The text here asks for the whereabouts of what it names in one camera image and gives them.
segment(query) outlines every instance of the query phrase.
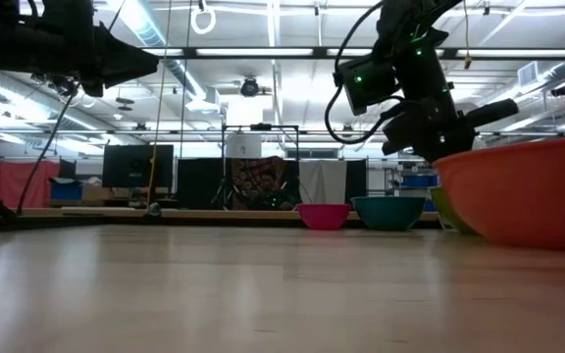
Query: red curtain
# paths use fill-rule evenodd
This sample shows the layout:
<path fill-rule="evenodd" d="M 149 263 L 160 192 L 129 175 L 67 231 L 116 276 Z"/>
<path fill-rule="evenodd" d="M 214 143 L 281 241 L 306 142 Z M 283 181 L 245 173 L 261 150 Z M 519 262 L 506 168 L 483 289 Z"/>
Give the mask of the red curtain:
<path fill-rule="evenodd" d="M 16 208 L 34 163 L 0 162 L 0 200 L 8 208 Z M 51 198 L 50 177 L 57 177 L 60 164 L 41 162 L 27 190 L 24 208 L 44 208 Z"/>

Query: bowl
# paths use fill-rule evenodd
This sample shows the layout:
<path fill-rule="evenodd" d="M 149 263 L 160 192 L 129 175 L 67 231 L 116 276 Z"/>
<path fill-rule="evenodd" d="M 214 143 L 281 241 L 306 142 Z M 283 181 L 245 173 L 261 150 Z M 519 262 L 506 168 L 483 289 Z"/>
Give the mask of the bowl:
<path fill-rule="evenodd" d="M 374 230 L 405 231 L 422 215 L 425 197 L 355 197 L 359 218 Z"/>
<path fill-rule="evenodd" d="M 348 220 L 350 205 L 299 205 L 304 224 L 315 230 L 337 230 Z"/>
<path fill-rule="evenodd" d="M 439 212 L 439 216 L 444 221 L 448 222 L 455 228 L 455 230 L 462 234 L 477 235 L 477 232 L 472 229 L 472 227 L 468 226 L 468 224 L 465 223 L 452 208 L 452 205 L 450 205 L 450 201 L 448 201 L 448 197 L 442 187 L 432 187 L 431 197 L 433 198 L 433 203 L 436 205 L 437 211 Z"/>
<path fill-rule="evenodd" d="M 450 203 L 486 239 L 565 250 L 565 138 L 435 162 Z"/>

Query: wooden floor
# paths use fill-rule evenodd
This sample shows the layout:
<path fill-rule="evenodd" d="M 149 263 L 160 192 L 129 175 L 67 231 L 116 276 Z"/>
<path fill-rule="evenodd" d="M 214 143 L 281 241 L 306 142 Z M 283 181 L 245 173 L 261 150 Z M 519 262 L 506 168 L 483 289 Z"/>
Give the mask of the wooden floor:
<path fill-rule="evenodd" d="M 1 233 L 0 352 L 565 352 L 565 253 L 432 231 Z"/>

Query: hanging rope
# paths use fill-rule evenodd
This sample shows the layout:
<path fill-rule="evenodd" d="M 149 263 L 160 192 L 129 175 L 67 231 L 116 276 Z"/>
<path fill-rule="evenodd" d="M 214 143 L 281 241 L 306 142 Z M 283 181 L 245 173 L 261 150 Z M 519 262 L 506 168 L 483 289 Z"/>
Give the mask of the hanging rope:
<path fill-rule="evenodd" d="M 169 1 L 169 7 L 172 8 L 174 0 Z M 169 35 L 172 29 L 172 11 L 167 12 L 167 30 L 165 31 L 165 52 L 163 53 L 163 60 L 167 60 L 167 53 L 169 51 Z M 163 90 L 165 89 L 165 72 L 167 67 L 163 65 L 161 71 L 161 94 L 158 97 L 158 112 L 156 114 L 156 129 L 154 130 L 154 148 L 152 152 L 152 169 L 149 175 L 149 188 L 147 190 L 147 207 L 149 208 L 152 201 L 152 187 L 154 185 L 154 175 L 156 174 L 156 152 L 158 149 L 158 130 L 161 125 L 161 113 L 163 112 Z"/>
<path fill-rule="evenodd" d="M 468 16 L 468 2 L 463 0 L 463 12 L 466 17 L 466 59 L 464 60 L 464 69 L 469 70 L 472 66 L 472 57 L 470 56 L 470 17 Z"/>

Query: blue bin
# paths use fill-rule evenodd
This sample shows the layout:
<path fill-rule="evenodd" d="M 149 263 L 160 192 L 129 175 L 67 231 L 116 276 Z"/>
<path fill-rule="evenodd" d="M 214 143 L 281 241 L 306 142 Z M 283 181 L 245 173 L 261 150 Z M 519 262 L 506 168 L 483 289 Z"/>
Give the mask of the blue bin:
<path fill-rule="evenodd" d="M 431 200 L 427 200 L 424 204 L 424 212 L 437 212 L 437 207 Z"/>
<path fill-rule="evenodd" d="M 49 179 L 51 199 L 54 201 L 79 201 L 82 199 L 82 184 L 77 180 Z"/>
<path fill-rule="evenodd" d="M 405 176 L 403 187 L 425 188 L 438 186 L 437 176 Z"/>

